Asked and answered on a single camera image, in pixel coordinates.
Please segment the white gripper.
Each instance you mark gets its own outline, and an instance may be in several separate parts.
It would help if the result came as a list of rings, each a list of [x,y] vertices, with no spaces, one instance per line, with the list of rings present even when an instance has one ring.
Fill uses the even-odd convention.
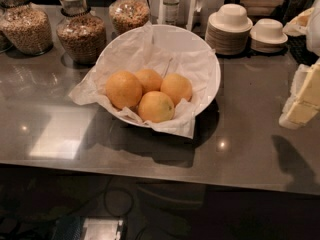
[[[291,37],[306,34],[307,50],[320,56],[320,0],[288,22],[283,32]],[[288,129],[305,126],[320,112],[320,64],[301,64],[293,77],[290,97],[286,101],[279,124]]]

